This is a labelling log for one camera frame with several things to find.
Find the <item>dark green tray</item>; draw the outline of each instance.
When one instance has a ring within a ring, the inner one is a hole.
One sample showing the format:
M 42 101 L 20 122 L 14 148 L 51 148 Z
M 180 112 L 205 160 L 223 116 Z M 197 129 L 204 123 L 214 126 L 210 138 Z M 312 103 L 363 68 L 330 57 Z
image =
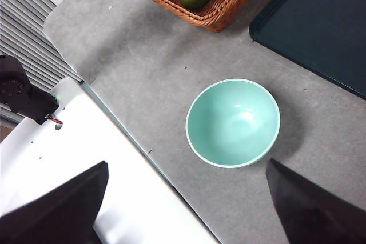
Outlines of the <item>dark green tray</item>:
M 366 99 L 366 0 L 271 0 L 253 40 Z

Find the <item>gray countertop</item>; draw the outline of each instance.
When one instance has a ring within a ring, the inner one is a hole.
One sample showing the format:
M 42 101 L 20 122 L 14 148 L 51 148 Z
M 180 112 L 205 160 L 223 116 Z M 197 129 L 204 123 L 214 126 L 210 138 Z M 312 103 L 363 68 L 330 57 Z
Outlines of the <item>gray countertop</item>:
M 265 178 L 271 157 L 366 209 L 366 101 L 252 42 L 248 25 L 268 1 L 250 0 L 221 33 L 151 0 L 64 0 L 45 23 L 67 63 L 222 243 L 287 242 Z M 190 104 L 226 78 L 263 85 L 281 113 L 271 151 L 239 169 L 200 160 L 185 136 Z

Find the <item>radiator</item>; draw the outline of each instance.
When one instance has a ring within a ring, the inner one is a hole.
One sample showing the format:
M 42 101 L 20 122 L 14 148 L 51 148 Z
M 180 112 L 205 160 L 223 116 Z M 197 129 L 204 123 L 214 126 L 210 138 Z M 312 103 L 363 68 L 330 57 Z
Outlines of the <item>radiator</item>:
M 54 8 L 50 0 L 0 0 L 0 52 L 18 58 L 30 82 L 45 91 L 64 77 L 81 80 L 43 34 L 43 23 Z M 22 119 L 3 104 L 0 114 L 11 121 Z

